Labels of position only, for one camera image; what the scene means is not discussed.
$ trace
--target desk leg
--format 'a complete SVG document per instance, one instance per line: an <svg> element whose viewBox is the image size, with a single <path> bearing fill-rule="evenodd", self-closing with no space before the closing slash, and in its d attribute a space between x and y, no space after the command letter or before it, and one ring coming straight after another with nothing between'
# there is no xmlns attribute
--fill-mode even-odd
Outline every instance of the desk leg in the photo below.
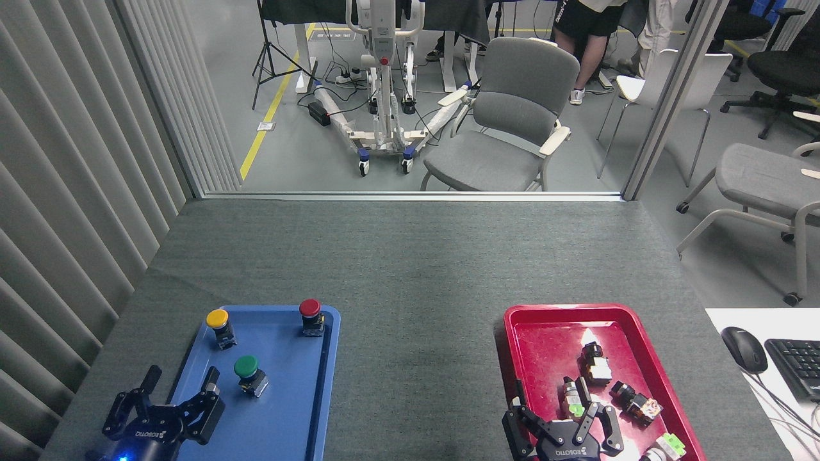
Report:
<svg viewBox="0 0 820 461"><path fill-rule="evenodd" d="M456 90L456 78L453 76L455 65L456 45L453 43L455 32L444 32L444 57L441 58L441 78L444 80L444 91L452 93Z"/></svg>
<svg viewBox="0 0 820 461"><path fill-rule="evenodd" d="M476 59L478 56L478 43L470 43L470 51L464 53L464 60L467 61L467 76L470 81L475 83L478 81L478 72L476 72Z"/></svg>
<svg viewBox="0 0 820 461"><path fill-rule="evenodd" d="M294 32L296 33L296 49L299 53L299 65L303 69L312 70L316 65L316 58L310 55L308 48L308 37L305 33L304 24L294 24ZM299 78L296 82L296 93L307 93L310 89L310 75L304 72L299 72Z"/></svg>

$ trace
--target metal pole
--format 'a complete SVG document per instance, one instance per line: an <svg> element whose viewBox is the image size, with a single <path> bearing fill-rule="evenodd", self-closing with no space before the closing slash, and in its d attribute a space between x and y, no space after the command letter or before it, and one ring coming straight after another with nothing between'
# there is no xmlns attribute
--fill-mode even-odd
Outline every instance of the metal pole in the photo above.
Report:
<svg viewBox="0 0 820 461"><path fill-rule="evenodd" d="M640 146L632 172L622 190L622 197L625 200L637 200L652 174L680 112L679 106L689 91L695 78L695 70L703 61L727 4L728 0L702 0L698 3L692 16L691 30L687 33L686 41L678 53L677 62L672 66L670 79L663 87L654 111L649 133Z"/></svg>

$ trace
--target red tray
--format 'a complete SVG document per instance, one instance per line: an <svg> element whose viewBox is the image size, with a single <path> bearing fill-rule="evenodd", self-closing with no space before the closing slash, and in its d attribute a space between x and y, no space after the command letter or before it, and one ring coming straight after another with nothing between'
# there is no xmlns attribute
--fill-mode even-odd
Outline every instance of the red tray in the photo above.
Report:
<svg viewBox="0 0 820 461"><path fill-rule="evenodd" d="M655 439L664 432L671 432L686 445L683 461L705 461L706 456L681 402L643 325L631 309L620 304L513 306L504 314L504 326L512 371L515 378L522 381L527 406L543 419L563 419L560 409L563 377L579 376L577 359L581 348L597 340L609 359L613 380L607 386L590 386L590 392L603 402L611 403L609 390L615 381L623 381L663 406L660 418L648 427L633 422L618 410L625 448L614 459L638 459ZM597 440L603 440L598 422L590 433Z"/></svg>

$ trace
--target green component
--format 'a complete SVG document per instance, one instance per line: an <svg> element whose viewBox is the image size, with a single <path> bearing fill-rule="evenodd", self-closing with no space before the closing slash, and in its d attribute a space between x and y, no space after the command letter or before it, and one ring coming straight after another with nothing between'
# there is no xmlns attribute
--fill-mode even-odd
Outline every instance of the green component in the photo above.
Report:
<svg viewBox="0 0 820 461"><path fill-rule="evenodd" d="M584 416L584 405L581 404L570 404L569 405L569 413L576 418L580 418Z"/></svg>
<svg viewBox="0 0 820 461"><path fill-rule="evenodd" d="M252 355L243 355L234 363L234 373L240 378L250 378L259 369L259 360Z"/></svg>
<svg viewBox="0 0 820 461"><path fill-rule="evenodd" d="M686 454L686 445L683 445L681 439L677 438L675 434L665 433L663 434L663 439L666 440L669 446L671 446L672 449L675 450L675 452L678 453L680 456Z"/></svg>

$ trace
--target vertical blind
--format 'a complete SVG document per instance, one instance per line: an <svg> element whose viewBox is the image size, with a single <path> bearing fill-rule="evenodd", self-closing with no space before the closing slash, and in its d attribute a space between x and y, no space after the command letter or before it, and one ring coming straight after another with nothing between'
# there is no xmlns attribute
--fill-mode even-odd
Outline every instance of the vertical blind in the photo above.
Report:
<svg viewBox="0 0 820 461"><path fill-rule="evenodd" d="M37 459L186 200L110 6L0 2L0 459ZM198 148L224 148L194 113L215 132Z"/></svg>
<svg viewBox="0 0 820 461"><path fill-rule="evenodd" d="M237 190L239 169L185 5L116 0L130 39L171 126L198 196Z"/></svg>

